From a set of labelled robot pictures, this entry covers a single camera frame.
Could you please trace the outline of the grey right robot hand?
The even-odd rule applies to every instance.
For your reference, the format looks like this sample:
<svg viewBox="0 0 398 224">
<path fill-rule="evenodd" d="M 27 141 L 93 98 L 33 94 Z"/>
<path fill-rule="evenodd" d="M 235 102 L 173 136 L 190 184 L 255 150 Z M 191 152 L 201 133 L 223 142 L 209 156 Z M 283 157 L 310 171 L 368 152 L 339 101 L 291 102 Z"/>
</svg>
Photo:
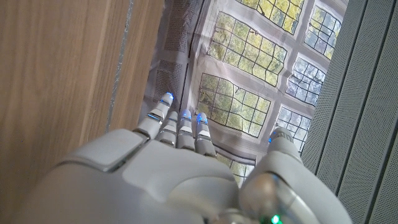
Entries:
<svg viewBox="0 0 398 224">
<path fill-rule="evenodd" d="M 13 223 L 350 223 L 303 164 L 290 132 L 238 184 L 216 158 L 204 113 L 170 110 L 166 93 L 136 129 L 116 129 L 66 155 Z"/>
</svg>

